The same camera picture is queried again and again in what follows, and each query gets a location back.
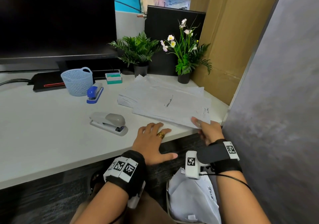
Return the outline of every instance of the cable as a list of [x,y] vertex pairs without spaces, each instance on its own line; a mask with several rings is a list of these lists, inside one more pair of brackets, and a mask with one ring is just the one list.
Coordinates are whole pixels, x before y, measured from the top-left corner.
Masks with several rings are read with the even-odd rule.
[[240,183],[242,183],[242,184],[244,184],[245,186],[247,186],[248,189],[250,189],[250,191],[252,191],[251,188],[250,188],[245,182],[243,182],[243,181],[241,181],[241,180],[239,180],[239,179],[237,179],[237,178],[235,178],[235,177],[229,176],[229,175],[225,175],[225,174],[199,174],[199,175],[200,175],[200,176],[202,176],[202,175],[216,175],[216,176],[228,177],[228,178],[231,178],[231,179],[234,179],[234,180],[239,181]]
[[130,7],[130,8],[133,8],[133,9],[135,9],[135,10],[137,10],[137,11],[139,11],[139,12],[145,14],[145,12],[141,11],[140,9],[137,9],[137,8],[135,8],[135,7],[132,7],[132,6],[128,5],[128,4],[125,4],[125,3],[123,3],[123,2],[120,2],[120,1],[118,1],[118,0],[114,0],[114,1],[117,2],[117,3],[123,4],[123,5],[125,5],[125,6],[128,6],[128,7]]
[[10,79],[10,80],[7,80],[7,81],[4,81],[4,82],[0,83],[0,86],[6,85],[6,84],[11,84],[11,83],[16,83],[16,82],[32,83],[32,80],[30,80],[30,79]]

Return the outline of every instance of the left hand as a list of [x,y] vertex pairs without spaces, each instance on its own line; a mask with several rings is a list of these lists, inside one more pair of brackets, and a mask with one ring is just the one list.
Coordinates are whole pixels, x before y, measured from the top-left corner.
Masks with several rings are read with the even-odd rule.
[[[156,134],[162,126],[164,126],[164,124],[161,122],[157,124],[149,123],[146,127],[140,127],[138,129],[138,136],[133,143],[132,150],[143,155],[146,165],[159,164],[178,157],[175,153],[161,154],[159,152],[162,139]],[[161,131],[167,134],[172,130],[166,128]]]

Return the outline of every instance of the black plant pot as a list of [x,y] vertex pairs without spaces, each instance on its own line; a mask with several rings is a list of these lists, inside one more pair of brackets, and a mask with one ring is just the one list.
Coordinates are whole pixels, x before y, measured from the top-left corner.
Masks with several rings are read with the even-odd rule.
[[184,75],[179,75],[177,77],[178,82],[181,83],[181,84],[188,84],[189,79],[190,79],[190,73],[187,73],[187,74],[184,74]]
[[134,75],[135,77],[137,77],[138,75],[141,76],[146,76],[147,75],[147,69],[148,69],[148,65],[146,66],[138,66],[138,65],[134,65]]

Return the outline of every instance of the gray partition wall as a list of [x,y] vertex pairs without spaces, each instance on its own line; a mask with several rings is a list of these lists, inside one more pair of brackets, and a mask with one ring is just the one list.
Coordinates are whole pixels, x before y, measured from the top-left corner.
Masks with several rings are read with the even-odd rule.
[[224,123],[274,223],[319,223],[319,0],[279,0]]

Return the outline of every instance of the white stapler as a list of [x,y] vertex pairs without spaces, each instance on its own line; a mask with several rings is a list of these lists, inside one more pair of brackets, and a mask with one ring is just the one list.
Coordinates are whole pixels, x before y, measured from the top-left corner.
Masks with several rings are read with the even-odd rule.
[[125,126],[124,117],[119,114],[94,112],[90,116],[90,119],[90,125],[109,131],[118,136],[124,136],[129,130]]

